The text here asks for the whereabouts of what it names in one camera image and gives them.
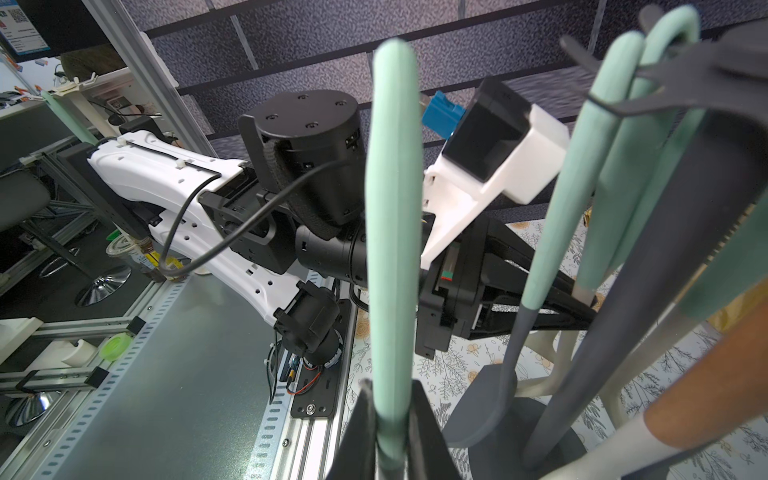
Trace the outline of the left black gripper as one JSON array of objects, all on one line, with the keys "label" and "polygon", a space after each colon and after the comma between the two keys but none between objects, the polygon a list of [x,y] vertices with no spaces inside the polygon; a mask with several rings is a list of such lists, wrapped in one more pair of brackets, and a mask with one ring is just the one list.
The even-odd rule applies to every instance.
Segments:
[{"label": "left black gripper", "polygon": [[[483,339],[511,332],[534,249],[502,222],[473,221],[422,275],[415,353],[432,359],[453,337]],[[571,296],[572,279],[562,272],[550,287],[533,330],[587,330],[596,311]]]}]

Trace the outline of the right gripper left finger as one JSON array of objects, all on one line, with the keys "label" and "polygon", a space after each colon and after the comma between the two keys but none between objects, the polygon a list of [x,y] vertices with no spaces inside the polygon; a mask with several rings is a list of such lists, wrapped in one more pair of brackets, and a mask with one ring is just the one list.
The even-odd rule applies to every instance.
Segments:
[{"label": "right gripper left finger", "polygon": [[377,414],[373,384],[362,380],[357,402],[327,480],[373,480],[376,470]]}]

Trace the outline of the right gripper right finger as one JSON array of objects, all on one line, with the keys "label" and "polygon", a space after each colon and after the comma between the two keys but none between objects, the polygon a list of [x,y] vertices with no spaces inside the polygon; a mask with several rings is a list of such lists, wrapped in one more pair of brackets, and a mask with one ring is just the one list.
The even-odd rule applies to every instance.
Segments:
[{"label": "right gripper right finger", "polygon": [[461,479],[426,393],[418,380],[413,380],[411,387],[407,470],[410,480]]}]

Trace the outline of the green handle grey turner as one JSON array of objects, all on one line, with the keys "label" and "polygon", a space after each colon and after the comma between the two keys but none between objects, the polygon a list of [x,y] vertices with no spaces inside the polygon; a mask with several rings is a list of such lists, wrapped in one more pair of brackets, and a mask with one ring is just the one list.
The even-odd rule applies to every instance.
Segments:
[{"label": "green handle grey turner", "polygon": [[422,235],[418,65],[405,41],[373,57],[366,161],[367,273],[377,457],[383,479],[404,474]]}]

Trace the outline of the green handle cream utensil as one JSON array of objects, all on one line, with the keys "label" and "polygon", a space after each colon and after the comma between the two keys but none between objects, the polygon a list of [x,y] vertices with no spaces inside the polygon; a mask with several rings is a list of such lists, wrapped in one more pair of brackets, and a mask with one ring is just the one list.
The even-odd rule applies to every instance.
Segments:
[{"label": "green handle cream utensil", "polygon": [[[690,5],[675,8],[663,13],[643,35],[645,47],[637,68],[662,61],[674,41],[698,42],[699,14]],[[634,72],[624,100],[647,96],[653,89],[651,81]],[[592,220],[571,292],[573,298],[585,305],[591,303],[598,287],[625,261],[634,244],[629,236],[630,219],[658,165],[661,147],[674,117],[671,111],[618,117],[619,128],[589,197],[594,201]]]}]

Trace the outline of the wooden handle white spatula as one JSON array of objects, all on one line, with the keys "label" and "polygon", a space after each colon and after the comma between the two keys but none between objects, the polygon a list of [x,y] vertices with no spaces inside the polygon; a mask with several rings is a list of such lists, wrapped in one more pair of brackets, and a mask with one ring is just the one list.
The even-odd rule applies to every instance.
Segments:
[{"label": "wooden handle white spatula", "polygon": [[742,319],[642,414],[548,479],[619,479],[767,412],[767,304]]}]

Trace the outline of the grey utensil rack stand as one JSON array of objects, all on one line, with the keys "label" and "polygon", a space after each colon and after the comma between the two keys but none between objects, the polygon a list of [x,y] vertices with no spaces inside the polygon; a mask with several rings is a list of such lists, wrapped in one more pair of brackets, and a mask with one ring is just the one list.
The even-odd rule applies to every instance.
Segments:
[{"label": "grey utensil rack stand", "polygon": [[[570,38],[562,47],[597,74],[601,62]],[[617,371],[767,184],[767,24],[718,41],[674,41],[662,61],[635,71],[644,97],[598,105],[624,119],[673,112],[659,162],[630,219],[634,244],[548,404],[515,398],[468,452],[477,479],[534,479],[584,450],[577,416]]]}]

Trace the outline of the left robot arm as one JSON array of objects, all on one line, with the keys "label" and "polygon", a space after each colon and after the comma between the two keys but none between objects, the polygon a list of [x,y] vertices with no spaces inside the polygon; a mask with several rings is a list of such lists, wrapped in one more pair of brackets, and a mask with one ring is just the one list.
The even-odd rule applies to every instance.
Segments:
[{"label": "left robot arm", "polygon": [[333,90],[286,92],[240,119],[250,159],[202,157],[148,131],[87,158],[107,204],[134,216],[160,250],[206,268],[248,301],[310,369],[342,352],[341,307],[302,266],[366,287],[364,147],[357,101]]}]

